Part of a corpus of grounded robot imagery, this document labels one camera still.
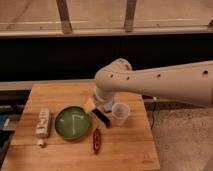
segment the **red chili pepper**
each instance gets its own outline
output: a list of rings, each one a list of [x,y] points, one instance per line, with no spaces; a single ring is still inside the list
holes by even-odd
[[[95,154],[98,154],[101,147],[101,132],[98,128],[93,132],[93,150]]]

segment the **gray floor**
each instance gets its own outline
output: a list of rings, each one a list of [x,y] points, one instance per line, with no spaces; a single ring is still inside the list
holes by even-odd
[[[74,29],[123,28],[127,0],[67,0]],[[212,0],[138,0],[134,27],[208,25]],[[60,29],[56,1],[0,0],[0,30]]]
[[[152,123],[153,103],[146,104]],[[213,109],[159,103],[152,129],[162,171],[213,170]]]

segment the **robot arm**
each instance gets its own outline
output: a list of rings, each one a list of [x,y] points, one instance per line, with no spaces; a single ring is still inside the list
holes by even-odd
[[[213,61],[132,71],[117,59],[95,75],[94,98],[110,101],[116,92],[133,92],[204,107],[213,106]]]

